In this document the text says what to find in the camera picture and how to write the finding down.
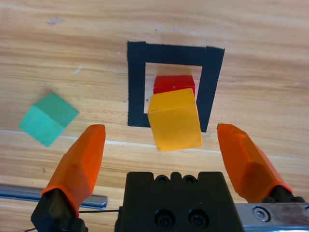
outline screw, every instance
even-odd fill
[[[270,220],[269,212],[262,207],[255,207],[253,209],[254,216],[262,222],[268,222]]]

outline red block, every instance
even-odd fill
[[[191,75],[157,76],[154,82],[154,94],[191,88],[195,96],[195,84]]]

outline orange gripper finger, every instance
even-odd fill
[[[217,130],[225,168],[241,197],[261,203],[277,185],[293,193],[246,132],[230,124],[219,124]]]
[[[82,202],[91,196],[100,171],[105,144],[105,126],[89,126],[62,157],[41,195],[60,189],[76,217]]]

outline black tape square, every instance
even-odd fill
[[[128,42],[128,126],[150,127],[147,114],[144,113],[146,63],[194,65],[202,66],[197,92],[197,110],[201,131],[206,132],[223,56],[224,49],[215,47]]]

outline green block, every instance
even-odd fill
[[[78,111],[55,93],[35,103],[19,128],[45,146],[50,146],[75,119]]]

